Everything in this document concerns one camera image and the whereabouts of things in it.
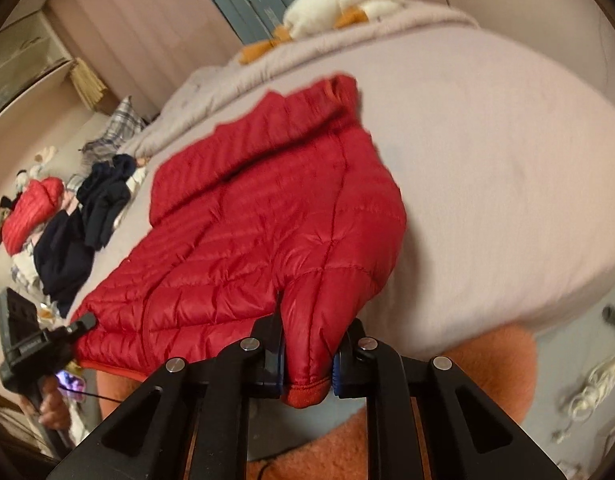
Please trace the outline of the person's left hand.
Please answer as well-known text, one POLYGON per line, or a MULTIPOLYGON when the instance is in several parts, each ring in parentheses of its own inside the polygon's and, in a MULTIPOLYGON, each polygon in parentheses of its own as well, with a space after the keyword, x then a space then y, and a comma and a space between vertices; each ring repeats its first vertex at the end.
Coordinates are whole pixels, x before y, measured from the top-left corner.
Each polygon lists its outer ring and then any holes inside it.
POLYGON ((22 411, 48 429, 69 430, 71 414, 59 391, 57 378, 45 377, 40 385, 40 392, 42 403, 39 408, 35 408, 26 396, 19 396, 19 406, 22 411))

